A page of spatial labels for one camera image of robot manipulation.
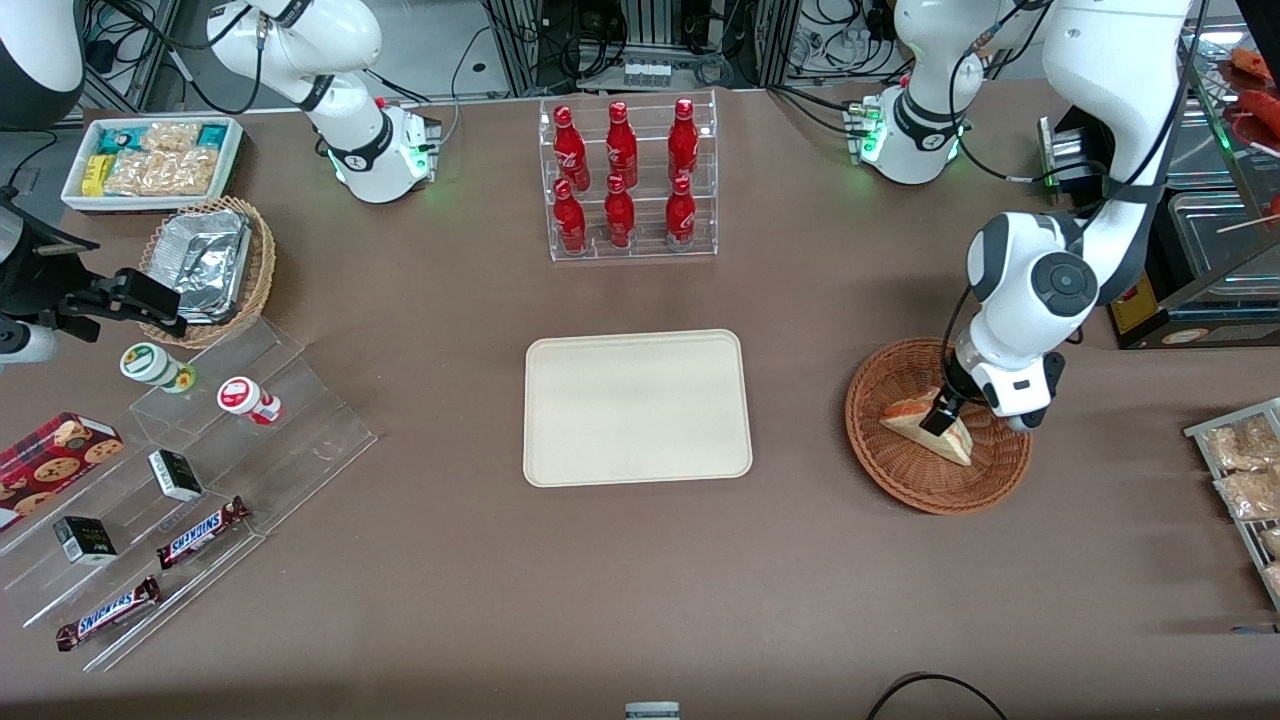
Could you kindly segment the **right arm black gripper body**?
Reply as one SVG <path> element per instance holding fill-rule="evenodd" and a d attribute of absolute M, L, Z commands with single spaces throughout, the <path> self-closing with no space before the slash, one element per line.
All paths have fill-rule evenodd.
<path fill-rule="evenodd" d="M 88 270 L 76 254 L 37 254 L 42 241 L 44 236 L 27 220 L 3 217 L 1 314 L 6 320 L 60 331 L 63 301 L 91 291 L 100 275 Z"/>

